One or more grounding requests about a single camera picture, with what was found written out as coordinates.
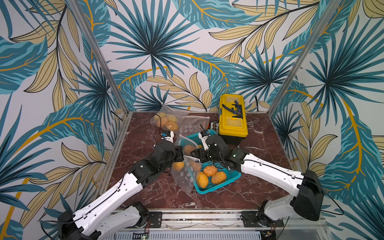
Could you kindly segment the teal plastic basket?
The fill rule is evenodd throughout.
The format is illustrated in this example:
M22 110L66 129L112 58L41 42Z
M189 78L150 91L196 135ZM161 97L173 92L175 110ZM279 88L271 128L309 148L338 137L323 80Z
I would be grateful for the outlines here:
M190 135L190 136L187 136L186 138L188 139L191 139L193 140L197 145L202 145L202 142L201 140L199 139L199 136L198 136L199 133L196 133L196 134L193 134L193 135ZM208 186L205 188L205 189L201 189L198 185L197 185L197 182L196 180L194 181L194 185L195 185L195 189L196 191L201 194L201 195L204 195L204 194L207 194L207 193L210 193L210 192L213 192L213 191L216 191L218 190L219 188L222 188L226 185L229 185L231 183L233 183L234 181L236 181L237 179L239 179L241 177L241 173L239 172L236 172L236 171L233 171L233 170L229 170L227 168L224 168L221 164L219 163L214 163L214 162L206 162L206 163L201 163L202 164L202 167L201 167L201 172L203 171L203 169L206 167L206 166L215 166L217 169L218 169L218 172L225 172L227 174L227 180L221 184L218 184L218 185L214 185L212 184L211 182L211 178L212 177L208 177L209 178L209 184Z

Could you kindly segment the yellow potato top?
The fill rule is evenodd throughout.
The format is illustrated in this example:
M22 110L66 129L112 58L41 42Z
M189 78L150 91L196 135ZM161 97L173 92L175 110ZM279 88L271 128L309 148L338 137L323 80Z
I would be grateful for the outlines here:
M176 132L179 129L179 125L174 121L168 121L165 125L165 128L169 131Z

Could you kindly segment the yellow potato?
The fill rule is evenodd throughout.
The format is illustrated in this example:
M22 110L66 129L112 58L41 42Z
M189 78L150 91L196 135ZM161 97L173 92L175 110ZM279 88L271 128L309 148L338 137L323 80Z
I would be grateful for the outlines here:
M165 113L157 113L154 115L154 120L159 121L160 119L165 118L166 116L167 116L167 114L165 114Z
M169 131L176 132L179 129L179 125L174 121L168 121L165 125L165 128Z

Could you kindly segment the clear zipper bag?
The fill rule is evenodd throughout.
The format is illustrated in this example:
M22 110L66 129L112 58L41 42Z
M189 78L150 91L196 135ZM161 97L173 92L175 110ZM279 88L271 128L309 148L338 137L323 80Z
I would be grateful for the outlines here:
M182 122L189 115L187 110L174 110L165 104L162 104L160 110L150 119L151 127L158 127L163 130L179 132Z

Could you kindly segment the greenish potato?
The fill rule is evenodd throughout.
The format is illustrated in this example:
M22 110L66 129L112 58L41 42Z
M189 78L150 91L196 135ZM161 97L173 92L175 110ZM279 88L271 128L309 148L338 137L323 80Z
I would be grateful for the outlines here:
M169 122L178 122L178 118L175 115L172 114L167 114L166 118L168 119Z

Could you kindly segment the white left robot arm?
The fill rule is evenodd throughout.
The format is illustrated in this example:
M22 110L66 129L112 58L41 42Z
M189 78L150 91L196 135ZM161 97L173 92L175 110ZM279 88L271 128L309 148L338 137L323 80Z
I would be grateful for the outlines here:
M127 227L143 227L149 212L142 203L136 202L118 214L114 210L183 160L181 146L161 140L152 153L129 166L122 179L92 203L74 213L61 214L57 220L59 239L103 240Z

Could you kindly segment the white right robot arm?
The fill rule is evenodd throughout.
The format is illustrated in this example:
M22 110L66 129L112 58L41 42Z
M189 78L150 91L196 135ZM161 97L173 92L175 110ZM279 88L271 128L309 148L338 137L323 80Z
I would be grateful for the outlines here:
M198 136L203 146L192 151L193 158L201 163L212 161L228 170L258 177L288 193L286 197L263 202L259 209L261 218L277 221L298 215L310 221L319 220L325 191L315 172L286 169L243 149L232 149L216 134L200 132Z

